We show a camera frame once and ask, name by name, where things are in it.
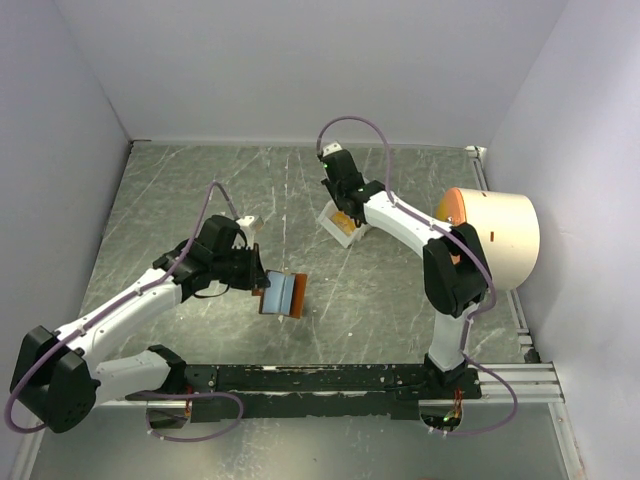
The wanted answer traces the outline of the gold credit card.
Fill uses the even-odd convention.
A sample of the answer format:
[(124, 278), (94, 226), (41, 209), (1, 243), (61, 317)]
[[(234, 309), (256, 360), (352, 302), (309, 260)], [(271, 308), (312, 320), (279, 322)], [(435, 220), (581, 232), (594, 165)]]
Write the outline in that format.
[(332, 223), (346, 236), (351, 236), (357, 229), (354, 220), (341, 211), (336, 211), (330, 219)]

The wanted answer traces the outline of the brown leather card holder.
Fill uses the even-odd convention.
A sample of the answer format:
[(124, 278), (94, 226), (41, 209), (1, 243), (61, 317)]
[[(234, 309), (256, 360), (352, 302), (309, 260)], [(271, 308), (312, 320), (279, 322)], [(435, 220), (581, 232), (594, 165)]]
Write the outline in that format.
[(269, 285), (255, 290), (260, 298), (258, 313), (300, 319), (303, 315), (308, 275), (275, 270), (267, 271)]

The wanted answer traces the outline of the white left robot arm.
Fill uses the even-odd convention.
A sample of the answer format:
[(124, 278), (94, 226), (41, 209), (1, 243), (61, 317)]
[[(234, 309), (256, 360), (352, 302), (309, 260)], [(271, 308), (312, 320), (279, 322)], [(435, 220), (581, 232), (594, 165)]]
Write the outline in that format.
[(109, 361), (107, 355), (145, 322), (218, 282), (257, 292), (270, 282), (255, 235), (262, 220), (213, 215), (195, 237), (162, 254), (144, 274), (101, 307), (54, 331), (38, 326), (22, 340), (5, 406), (21, 403), (55, 433), (78, 425), (96, 406), (128, 395), (173, 399), (187, 392), (185, 361), (154, 345)]

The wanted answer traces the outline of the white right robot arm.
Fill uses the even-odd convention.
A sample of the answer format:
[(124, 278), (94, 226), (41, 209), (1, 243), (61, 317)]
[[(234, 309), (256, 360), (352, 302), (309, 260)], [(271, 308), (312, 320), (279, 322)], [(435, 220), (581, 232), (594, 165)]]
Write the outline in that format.
[(443, 398), (463, 375), (470, 321), (491, 286), (491, 274), (473, 226), (452, 226), (411, 207), (377, 180), (368, 181), (338, 143), (317, 154), (332, 202), (319, 222), (345, 247), (377, 228), (416, 253), (424, 290), (436, 310), (434, 337), (426, 354), (426, 390)]

